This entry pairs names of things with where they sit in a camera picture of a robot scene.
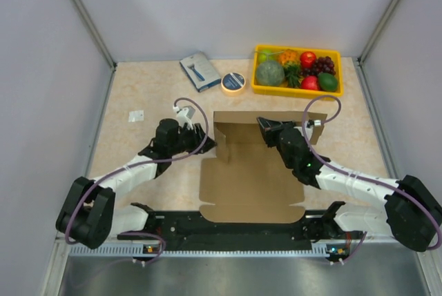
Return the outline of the green apple with stem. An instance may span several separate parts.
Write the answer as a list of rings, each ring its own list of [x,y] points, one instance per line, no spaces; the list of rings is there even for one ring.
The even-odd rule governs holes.
[[[256,50],[258,63],[265,61],[278,61],[279,56],[283,53],[283,50],[273,51],[269,49]]]

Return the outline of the red apple at back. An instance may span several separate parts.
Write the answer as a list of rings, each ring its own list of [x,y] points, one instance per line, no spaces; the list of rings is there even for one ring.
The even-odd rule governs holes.
[[[310,69],[316,60],[316,55],[311,51],[303,52],[300,55],[300,64],[303,68]]]

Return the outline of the razor package box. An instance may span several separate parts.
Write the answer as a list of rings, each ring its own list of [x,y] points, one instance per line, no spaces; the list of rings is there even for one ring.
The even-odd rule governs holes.
[[[219,72],[203,52],[195,53],[179,61],[182,70],[198,92],[221,83]]]

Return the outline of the brown cardboard box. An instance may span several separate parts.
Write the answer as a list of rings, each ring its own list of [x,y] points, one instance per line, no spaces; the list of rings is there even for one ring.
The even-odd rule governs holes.
[[[305,214],[303,185],[275,148],[268,148],[258,117],[302,120],[301,111],[215,111],[216,156],[203,159],[200,213],[214,223],[290,224]]]

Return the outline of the left aluminium frame post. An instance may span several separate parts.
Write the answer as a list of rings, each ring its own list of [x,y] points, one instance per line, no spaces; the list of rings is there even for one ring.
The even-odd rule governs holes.
[[[92,17],[90,16],[84,2],[82,0],[70,0],[74,9],[76,10],[83,26],[88,32],[90,38],[95,44],[101,56],[104,58],[104,61],[108,65],[108,67],[114,71],[116,69],[117,63],[114,58],[111,56],[109,49],[106,47],[102,36],[99,33]]]

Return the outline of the small clear plastic bag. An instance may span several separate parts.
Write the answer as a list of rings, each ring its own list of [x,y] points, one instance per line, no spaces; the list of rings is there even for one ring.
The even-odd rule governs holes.
[[[128,122],[140,122],[144,120],[143,110],[133,110],[128,114]]]

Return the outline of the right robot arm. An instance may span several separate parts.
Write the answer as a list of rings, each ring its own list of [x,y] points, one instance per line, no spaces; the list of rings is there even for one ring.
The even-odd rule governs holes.
[[[315,154],[309,142],[323,125],[321,120],[301,123],[258,117],[257,122],[267,146],[277,149],[300,183],[363,201],[362,206],[334,202],[322,221],[327,236],[368,232],[392,237],[416,252],[441,245],[441,205],[419,178],[373,177]]]

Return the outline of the yellow tape roll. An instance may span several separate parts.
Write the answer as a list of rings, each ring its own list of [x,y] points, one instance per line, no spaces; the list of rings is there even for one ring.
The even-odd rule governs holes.
[[[220,84],[224,94],[236,96],[244,92],[247,82],[240,73],[230,72],[223,76]]]

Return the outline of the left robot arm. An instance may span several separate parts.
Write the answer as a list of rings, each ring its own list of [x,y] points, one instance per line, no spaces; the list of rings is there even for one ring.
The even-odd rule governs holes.
[[[156,221],[144,204],[117,209],[115,204],[134,188],[162,175],[174,161],[206,153],[215,147],[208,123],[180,124],[175,119],[159,122],[148,146],[128,163],[100,177],[74,180],[56,220],[56,229],[68,244],[99,248],[109,236],[136,233],[152,237]]]

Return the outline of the red apple in front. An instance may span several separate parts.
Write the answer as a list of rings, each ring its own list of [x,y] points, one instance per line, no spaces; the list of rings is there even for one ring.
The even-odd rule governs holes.
[[[320,90],[320,85],[318,83],[318,78],[316,76],[305,77],[302,80],[300,87],[303,90],[315,90],[315,91]]]

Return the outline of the green avocado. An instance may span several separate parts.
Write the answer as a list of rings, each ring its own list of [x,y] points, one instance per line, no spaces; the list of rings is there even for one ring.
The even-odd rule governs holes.
[[[321,72],[318,74],[318,83],[320,88],[326,92],[336,92],[338,89],[337,78],[326,72]]]

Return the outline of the dark purple grape bunch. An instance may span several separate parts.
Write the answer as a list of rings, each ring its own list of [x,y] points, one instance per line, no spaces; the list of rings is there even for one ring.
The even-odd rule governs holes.
[[[335,75],[335,64],[332,61],[331,57],[319,57],[316,59],[310,68],[301,68],[301,75],[304,77],[307,76],[317,76],[320,73],[325,72],[331,75]]]

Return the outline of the right aluminium frame post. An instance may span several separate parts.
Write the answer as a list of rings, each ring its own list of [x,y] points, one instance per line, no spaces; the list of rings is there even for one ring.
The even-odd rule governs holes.
[[[373,49],[376,47],[378,41],[381,39],[383,32],[386,30],[389,22],[392,20],[394,13],[399,7],[402,0],[390,0],[381,18],[376,24],[375,29],[370,35],[365,47],[363,48],[360,56],[357,58],[358,63],[362,66],[371,55]]]

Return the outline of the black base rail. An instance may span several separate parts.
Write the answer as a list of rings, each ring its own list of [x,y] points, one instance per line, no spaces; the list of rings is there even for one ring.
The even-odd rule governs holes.
[[[363,232],[325,228],[324,211],[310,210],[292,224],[214,223],[198,211],[157,211],[144,230],[112,236],[99,248],[77,244],[76,257],[307,257],[346,258]]]

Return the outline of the yellow plastic tray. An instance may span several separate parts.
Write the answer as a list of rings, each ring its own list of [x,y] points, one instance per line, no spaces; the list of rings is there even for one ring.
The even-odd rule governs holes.
[[[316,58],[319,57],[331,57],[332,61],[335,64],[336,74],[335,78],[338,80],[338,89],[336,92],[326,92],[322,89],[315,90],[303,90],[300,85],[302,80],[305,78],[301,75],[300,71],[300,85],[298,88],[288,88],[286,79],[280,86],[261,86],[256,81],[256,69],[260,65],[257,61],[257,54],[255,53],[254,62],[253,62],[253,71],[251,78],[251,87],[256,94],[260,95],[276,95],[276,96],[284,96],[284,97],[298,97],[298,98],[306,98],[313,99],[315,97],[319,97],[321,95],[333,95],[335,97],[340,97],[343,95],[343,75],[342,75],[342,67],[340,60],[340,53],[336,50],[321,50],[321,49],[310,49],[310,48],[295,48],[295,47],[285,47],[285,46],[269,46],[269,45],[257,45],[255,47],[256,50],[269,49],[273,51],[278,50],[295,50],[299,55],[303,52],[311,51],[316,55]]]

